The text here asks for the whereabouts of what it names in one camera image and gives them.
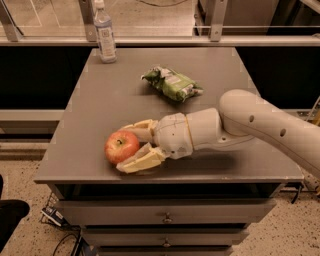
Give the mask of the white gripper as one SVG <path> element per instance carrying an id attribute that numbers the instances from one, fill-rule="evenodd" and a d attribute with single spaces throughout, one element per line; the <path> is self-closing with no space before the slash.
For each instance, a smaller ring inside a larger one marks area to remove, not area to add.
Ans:
<path id="1" fill-rule="evenodd" d="M 153 119 L 139 121 L 121 127 L 132 132 L 140 142 L 150 142 L 142 146 L 132 157 L 116 165 L 124 173 L 134 173 L 159 166 L 165 159 L 180 159 L 193 153 L 186 116 L 182 113 L 168 115 L 159 122 Z"/>

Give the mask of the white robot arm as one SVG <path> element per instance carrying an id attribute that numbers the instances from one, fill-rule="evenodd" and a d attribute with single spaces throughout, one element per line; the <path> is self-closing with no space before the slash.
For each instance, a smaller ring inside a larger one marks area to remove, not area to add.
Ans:
<path id="1" fill-rule="evenodd" d="M 255 138 L 280 150 L 303 169 L 320 175 L 320 127 L 294 117 L 246 90 L 225 92 L 218 108 L 176 113 L 123 128 L 143 143 L 116 168 L 133 173 L 202 149 L 232 151 Z"/>

